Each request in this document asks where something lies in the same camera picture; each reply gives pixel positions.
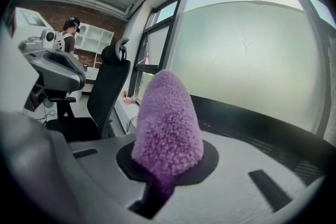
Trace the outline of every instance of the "large window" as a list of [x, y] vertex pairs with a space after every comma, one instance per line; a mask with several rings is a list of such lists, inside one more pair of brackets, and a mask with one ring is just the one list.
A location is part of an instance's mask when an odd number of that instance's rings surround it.
[[326, 70], [323, 34], [307, 13], [313, 6], [334, 26], [318, 0], [172, 1], [149, 18], [130, 93], [141, 101], [153, 75], [168, 68], [191, 95], [316, 132]]

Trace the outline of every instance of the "dark hair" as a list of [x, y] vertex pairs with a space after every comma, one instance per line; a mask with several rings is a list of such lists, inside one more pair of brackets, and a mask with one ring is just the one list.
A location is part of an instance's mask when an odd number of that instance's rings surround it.
[[63, 31], [66, 31], [69, 27], [74, 27], [77, 26], [79, 27], [80, 25], [80, 20], [77, 17], [72, 17], [68, 20], [63, 25]]

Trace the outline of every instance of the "brick wall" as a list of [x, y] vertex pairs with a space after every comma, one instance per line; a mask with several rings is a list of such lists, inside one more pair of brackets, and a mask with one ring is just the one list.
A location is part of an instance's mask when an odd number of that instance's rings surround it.
[[[63, 24], [71, 17], [78, 17], [81, 23], [97, 26], [114, 32], [112, 43], [114, 44], [122, 38], [127, 22], [112, 17], [94, 9], [85, 8], [77, 5], [51, 2], [51, 1], [21, 1], [15, 3], [16, 7], [22, 7], [39, 12], [41, 16], [57, 31], [63, 30]], [[75, 50], [82, 63], [93, 67], [95, 53], [83, 50]]]

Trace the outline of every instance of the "purple fuzzy object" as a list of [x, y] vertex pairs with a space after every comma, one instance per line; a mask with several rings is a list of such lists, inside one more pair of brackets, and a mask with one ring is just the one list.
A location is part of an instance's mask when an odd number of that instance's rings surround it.
[[203, 157], [203, 141], [190, 95], [180, 79], [162, 70], [149, 83], [141, 102], [132, 159], [154, 177], [168, 197], [177, 175]]

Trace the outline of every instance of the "office chair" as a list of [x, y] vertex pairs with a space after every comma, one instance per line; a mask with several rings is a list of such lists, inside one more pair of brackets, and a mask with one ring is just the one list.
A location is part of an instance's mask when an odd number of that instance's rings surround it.
[[75, 98], [50, 98], [52, 102], [66, 107], [68, 117], [48, 121], [46, 126], [49, 130], [61, 132], [67, 142], [98, 140], [106, 134], [114, 136], [109, 117], [130, 71], [131, 62], [126, 60], [124, 46], [128, 41], [122, 38], [117, 44], [109, 45], [102, 51], [103, 63], [87, 104], [92, 118], [74, 117], [70, 103], [75, 102]]

